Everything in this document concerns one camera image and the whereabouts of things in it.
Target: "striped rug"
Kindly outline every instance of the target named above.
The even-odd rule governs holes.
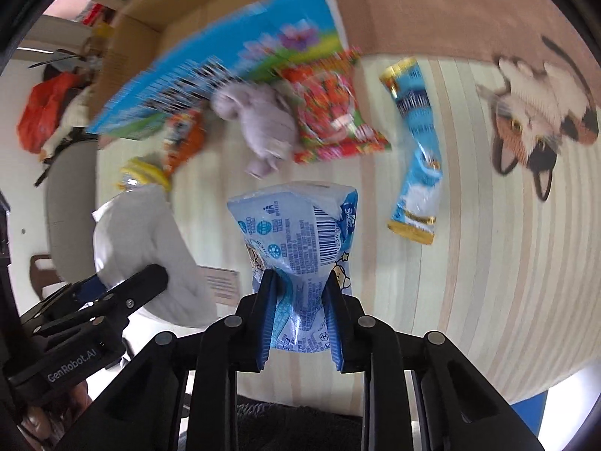
[[[351,254],[353,292],[366,312],[396,330],[438,329],[510,402],[536,395],[601,355],[601,141],[565,141],[551,196],[537,200],[532,174],[501,177],[491,166],[492,124],[476,84],[503,86],[497,68],[454,59],[418,59],[435,114],[444,188],[430,247],[387,229],[405,175],[408,137],[378,81],[402,56],[362,61],[356,86],[363,115],[393,150],[313,165],[286,165],[263,181],[244,173],[252,153],[236,123],[209,124],[205,149],[175,176],[172,206],[199,265],[240,272],[251,287],[248,254],[226,199],[291,180],[325,180],[359,191]],[[128,158],[160,147],[161,136],[119,140],[98,155],[98,205],[117,193]],[[362,379],[335,374],[329,352],[272,351],[260,375],[240,375],[254,399],[361,412]]]

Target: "cat tail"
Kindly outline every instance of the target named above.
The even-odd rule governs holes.
[[[591,89],[588,86],[587,81],[584,79],[584,75],[580,72],[580,69],[578,68],[578,66],[576,66],[576,63],[567,54],[567,52],[564,51],[560,46],[558,46],[557,44],[555,44],[548,37],[545,37],[544,35],[542,35],[542,36],[540,36],[540,38],[542,39],[543,44],[545,44],[549,49],[551,49],[555,54],[557,54],[558,56],[560,56],[561,59],[563,59],[564,61],[566,61],[570,65],[570,68],[572,68],[572,70],[574,71],[574,73],[576,73],[576,76],[578,76],[578,79],[581,81],[582,86],[584,87],[584,89],[587,91],[587,93],[589,95],[591,95]]]

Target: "cat eye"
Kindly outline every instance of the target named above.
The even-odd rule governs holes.
[[[519,133],[522,132],[522,123],[514,118],[512,118],[512,131]]]

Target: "cardboard box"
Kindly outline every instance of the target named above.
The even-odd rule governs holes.
[[[140,71],[208,24],[259,0],[131,0],[119,13],[115,33],[89,104],[95,117]]]

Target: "cat ear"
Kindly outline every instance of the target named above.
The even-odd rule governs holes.
[[[503,176],[508,175],[518,165],[515,153],[505,147],[503,139],[495,136],[492,141],[492,165],[495,171]]]
[[[539,200],[545,202],[551,193],[551,181],[553,180],[553,170],[533,171],[534,188]]]
[[[490,104],[495,104],[499,101],[499,96],[483,85],[476,85],[476,91],[481,98],[485,99]]]

